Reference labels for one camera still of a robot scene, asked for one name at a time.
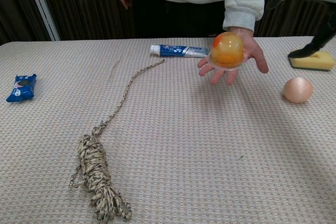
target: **rope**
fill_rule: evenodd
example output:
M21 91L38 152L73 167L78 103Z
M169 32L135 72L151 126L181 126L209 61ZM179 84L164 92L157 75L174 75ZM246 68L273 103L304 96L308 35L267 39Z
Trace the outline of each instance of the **rope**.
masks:
M109 218L121 216L125 220L129 220L132 216L131 205L121 195L121 193L112 186L111 176L108 172L108 163L106 161L106 153L103 145L97 140L97 136L107 127L108 123L119 112L124 104L130 86L137 76L163 63L162 60L138 71L127 85L123 99L117 106L116 110L107 120L102 121L98 126L94 127L91 135L85 134L80 138L78 144L79 165L75 173L70 178L69 186L78 188L86 186L89 193L92 194L91 204L93 206L97 220L108 221ZM80 171L83 171L82 180L75 182L75 177Z

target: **table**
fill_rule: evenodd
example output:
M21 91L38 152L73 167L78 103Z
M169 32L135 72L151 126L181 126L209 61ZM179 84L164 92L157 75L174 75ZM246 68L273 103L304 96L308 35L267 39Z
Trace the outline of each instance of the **table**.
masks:
M290 67L311 37L256 38L269 73L248 61L232 86L169 58L133 82L99 137L128 223L336 223L336 69ZM134 73L160 61L151 44L210 38L12 42L0 47L1 223L96 223L90 195L69 187L83 134L115 110ZM336 40L324 50L336 56ZM35 97L7 103L17 74ZM282 97L290 78L309 102ZM115 217L111 223L125 223Z

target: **brown curtain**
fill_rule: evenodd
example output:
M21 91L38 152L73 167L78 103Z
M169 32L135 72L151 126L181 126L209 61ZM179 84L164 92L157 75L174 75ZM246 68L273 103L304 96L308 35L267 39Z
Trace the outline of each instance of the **brown curtain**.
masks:
M0 45L50 40L35 0L0 0Z
M133 37L131 11L119 0L46 0L61 40Z
M314 36L328 18L328 8L323 3L287 0L267 10L270 1L265 0L265 14L257 22L257 37Z

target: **sponge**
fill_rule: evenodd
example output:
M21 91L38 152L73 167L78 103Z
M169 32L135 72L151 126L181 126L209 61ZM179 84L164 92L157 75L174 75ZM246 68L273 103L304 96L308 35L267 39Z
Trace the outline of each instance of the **sponge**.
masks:
M310 69L310 70L331 70L336 61L328 52L318 51L315 54L298 59L289 58L289 62L293 68Z

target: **ball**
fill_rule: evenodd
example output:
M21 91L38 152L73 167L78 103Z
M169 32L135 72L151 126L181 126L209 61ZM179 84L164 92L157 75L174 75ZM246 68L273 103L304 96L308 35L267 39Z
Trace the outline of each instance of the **ball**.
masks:
M284 96L293 103L306 102L313 95L313 85L301 77L288 80L283 88Z
M219 34L213 41L209 59L212 64L220 68L237 68L244 61L244 46L241 38L229 31Z

